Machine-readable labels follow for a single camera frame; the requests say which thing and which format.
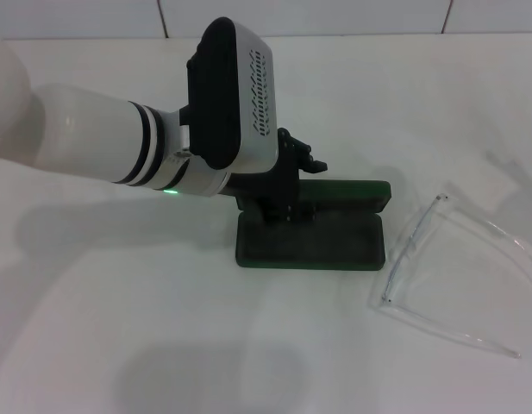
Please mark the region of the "clear white glasses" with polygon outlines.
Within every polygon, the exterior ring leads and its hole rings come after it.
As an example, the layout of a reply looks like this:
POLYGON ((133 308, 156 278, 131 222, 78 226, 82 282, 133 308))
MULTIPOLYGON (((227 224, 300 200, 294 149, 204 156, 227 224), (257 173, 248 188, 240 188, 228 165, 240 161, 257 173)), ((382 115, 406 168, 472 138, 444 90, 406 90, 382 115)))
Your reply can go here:
POLYGON ((393 242, 369 304, 448 342, 531 356, 532 237, 441 193, 393 242))

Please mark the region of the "green glasses case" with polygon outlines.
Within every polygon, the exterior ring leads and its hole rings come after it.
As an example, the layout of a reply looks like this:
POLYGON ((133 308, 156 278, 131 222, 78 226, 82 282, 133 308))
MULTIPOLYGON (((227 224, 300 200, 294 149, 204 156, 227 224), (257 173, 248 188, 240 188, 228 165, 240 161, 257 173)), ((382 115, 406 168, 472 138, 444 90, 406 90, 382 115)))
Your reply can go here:
POLYGON ((305 179, 298 198, 316 199, 313 222, 266 224, 241 211, 235 259, 248 268, 377 271, 385 264, 379 216, 391 199, 383 180, 305 179))

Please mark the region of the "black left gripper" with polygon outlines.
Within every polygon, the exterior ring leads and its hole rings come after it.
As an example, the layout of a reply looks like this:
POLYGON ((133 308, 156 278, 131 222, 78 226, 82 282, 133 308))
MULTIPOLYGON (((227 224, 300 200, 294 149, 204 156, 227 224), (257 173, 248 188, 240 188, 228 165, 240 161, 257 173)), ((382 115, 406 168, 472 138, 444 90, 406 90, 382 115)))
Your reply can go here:
POLYGON ((297 197, 299 173, 323 173, 328 165, 315 160, 311 146, 278 129, 278 158, 261 173, 231 174, 224 194, 235 198, 239 210, 262 216, 266 224, 313 222, 319 201, 297 197))

